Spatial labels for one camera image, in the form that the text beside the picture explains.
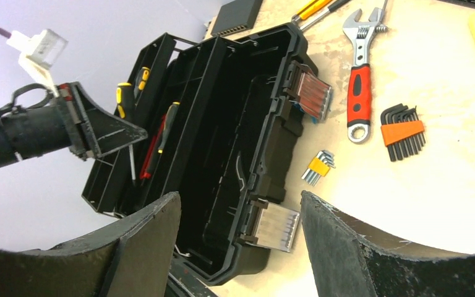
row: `open toolbox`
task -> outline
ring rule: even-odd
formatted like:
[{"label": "open toolbox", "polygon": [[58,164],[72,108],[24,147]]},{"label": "open toolbox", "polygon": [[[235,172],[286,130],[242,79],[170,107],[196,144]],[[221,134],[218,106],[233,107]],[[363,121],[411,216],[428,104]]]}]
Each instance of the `open toolbox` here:
[{"label": "open toolbox", "polygon": [[[178,42],[191,46],[178,50]],[[171,59],[173,52],[178,56]],[[139,54],[128,82],[150,69],[134,124],[149,138],[96,160],[83,198],[101,213],[125,216],[179,191],[182,214],[174,263],[207,285],[265,268],[271,248],[288,251],[299,213],[279,206],[303,113],[284,90],[293,61],[317,68],[293,24],[238,39],[199,44],[162,35]],[[141,178],[148,149],[169,107],[179,103],[163,151]]]}]

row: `black plastic case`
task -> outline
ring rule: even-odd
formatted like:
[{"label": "black plastic case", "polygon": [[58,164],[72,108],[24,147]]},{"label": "black plastic case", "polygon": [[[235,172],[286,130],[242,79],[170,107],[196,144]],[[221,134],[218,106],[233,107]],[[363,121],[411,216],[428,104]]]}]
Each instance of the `black plastic case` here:
[{"label": "black plastic case", "polygon": [[[291,61],[316,75],[317,68],[306,54],[307,40],[291,23],[237,41],[211,38],[182,50],[166,67],[177,40],[165,34],[145,47],[129,77],[133,83],[141,67],[151,69],[134,120],[149,135],[168,106],[181,102],[155,173],[133,186],[123,150],[95,162],[83,198],[97,212],[128,215],[179,191],[174,263],[207,285],[221,285],[267,264],[270,250],[247,242],[255,223],[251,202],[285,198],[303,114],[282,85],[291,79]],[[149,145],[150,139],[135,145],[136,170]]]}]

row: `white surface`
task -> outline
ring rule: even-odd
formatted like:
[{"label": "white surface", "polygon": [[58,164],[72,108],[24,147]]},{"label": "white surface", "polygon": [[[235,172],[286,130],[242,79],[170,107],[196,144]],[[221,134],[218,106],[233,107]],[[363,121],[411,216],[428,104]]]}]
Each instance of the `white surface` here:
[{"label": "white surface", "polygon": [[[115,86],[126,80],[140,49],[168,32],[200,41],[203,23],[223,0],[5,1],[0,27],[27,36],[50,28],[69,41],[51,68],[56,83],[80,81],[106,110],[114,110]],[[17,64],[19,53],[0,36],[0,106],[32,79]],[[43,92],[20,98],[31,105]],[[93,161],[64,149],[0,169],[0,248],[48,249],[114,219],[98,215],[81,198]]]}]

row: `red tool handle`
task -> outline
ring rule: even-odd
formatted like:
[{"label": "red tool handle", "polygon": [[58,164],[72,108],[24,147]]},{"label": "red tool handle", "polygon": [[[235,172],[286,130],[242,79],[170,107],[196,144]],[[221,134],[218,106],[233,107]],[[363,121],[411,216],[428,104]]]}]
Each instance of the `red tool handle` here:
[{"label": "red tool handle", "polygon": [[347,95],[347,127],[354,124],[370,125],[371,103],[370,64],[354,66],[351,68]]}]

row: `beige tabletop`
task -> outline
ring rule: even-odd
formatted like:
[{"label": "beige tabletop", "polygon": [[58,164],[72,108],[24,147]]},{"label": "beige tabletop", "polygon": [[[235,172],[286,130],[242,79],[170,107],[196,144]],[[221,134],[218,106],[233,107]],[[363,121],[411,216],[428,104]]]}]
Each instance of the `beige tabletop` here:
[{"label": "beige tabletop", "polygon": [[[288,22],[308,0],[264,0],[255,27],[243,37]],[[334,88],[322,124],[305,119],[286,178],[284,206],[299,209],[308,190],[342,211],[389,233],[456,252],[475,252],[475,45],[468,17],[475,12],[436,0],[393,1],[372,42],[372,135],[353,144],[346,131],[352,45],[341,26],[361,8],[367,20],[383,0],[352,0],[305,32],[320,79]],[[426,127],[419,155],[390,162],[380,132],[381,112],[417,106]],[[336,169],[316,187],[301,175],[319,150],[335,154]],[[273,251],[267,268],[212,290],[220,296],[317,296],[301,226],[293,252]]]}]

